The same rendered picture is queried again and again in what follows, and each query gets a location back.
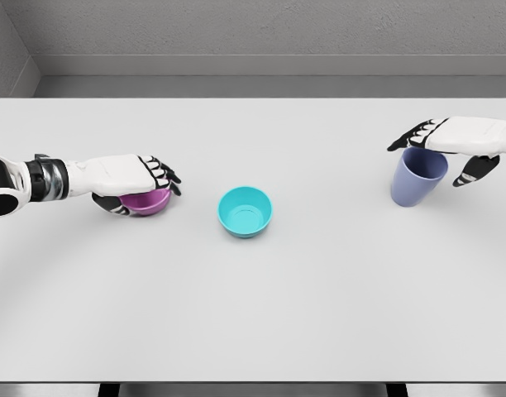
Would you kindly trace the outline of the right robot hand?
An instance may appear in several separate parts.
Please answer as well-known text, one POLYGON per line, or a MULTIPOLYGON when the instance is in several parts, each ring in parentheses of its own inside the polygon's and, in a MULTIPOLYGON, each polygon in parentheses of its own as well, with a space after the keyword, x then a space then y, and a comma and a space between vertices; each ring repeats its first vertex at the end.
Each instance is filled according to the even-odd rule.
POLYGON ((470 159, 452 185, 462 187, 480 179, 500 162, 501 135, 506 121, 487 117, 433 118, 421 122, 393 141, 388 151, 407 147, 442 154, 468 155, 470 159))

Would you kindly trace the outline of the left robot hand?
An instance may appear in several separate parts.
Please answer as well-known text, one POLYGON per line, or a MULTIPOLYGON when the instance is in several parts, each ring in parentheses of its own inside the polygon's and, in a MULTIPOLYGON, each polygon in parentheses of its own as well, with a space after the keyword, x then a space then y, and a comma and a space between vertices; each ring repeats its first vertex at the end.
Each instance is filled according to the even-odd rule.
POLYGON ((136 212, 122 203, 120 197, 169 191, 176 196, 181 179, 161 160, 152 155, 115 155, 93 159, 98 179, 92 182, 92 200, 110 213, 129 216, 136 212))

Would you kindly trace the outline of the teal bowl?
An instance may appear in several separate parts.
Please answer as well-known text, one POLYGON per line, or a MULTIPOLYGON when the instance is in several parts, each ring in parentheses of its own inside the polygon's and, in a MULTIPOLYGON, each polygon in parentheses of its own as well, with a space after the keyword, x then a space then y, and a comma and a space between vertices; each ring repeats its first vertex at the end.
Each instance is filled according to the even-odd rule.
POLYGON ((239 186, 221 196, 217 217, 223 228, 234 237, 252 238, 270 224, 273 204, 261 189, 239 186))

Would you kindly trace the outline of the lavender blue cup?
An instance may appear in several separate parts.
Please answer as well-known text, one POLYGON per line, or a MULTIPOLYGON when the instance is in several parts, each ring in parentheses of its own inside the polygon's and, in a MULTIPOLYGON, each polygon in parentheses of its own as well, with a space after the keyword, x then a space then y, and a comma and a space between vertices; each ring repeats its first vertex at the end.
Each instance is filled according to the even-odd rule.
POLYGON ((448 171, 446 157, 438 152, 409 147, 397 164, 391 184, 391 198, 402 207, 421 203, 448 171))

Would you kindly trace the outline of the purple bowl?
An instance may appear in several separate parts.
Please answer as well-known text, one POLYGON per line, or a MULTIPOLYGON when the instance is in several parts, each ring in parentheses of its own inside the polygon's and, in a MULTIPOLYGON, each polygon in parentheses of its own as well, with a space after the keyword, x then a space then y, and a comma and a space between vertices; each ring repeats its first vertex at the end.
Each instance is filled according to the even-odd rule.
POLYGON ((126 194, 119 197, 123 206, 131 214, 151 216, 161 212, 168 204, 171 192, 168 189, 155 189, 141 194, 126 194))

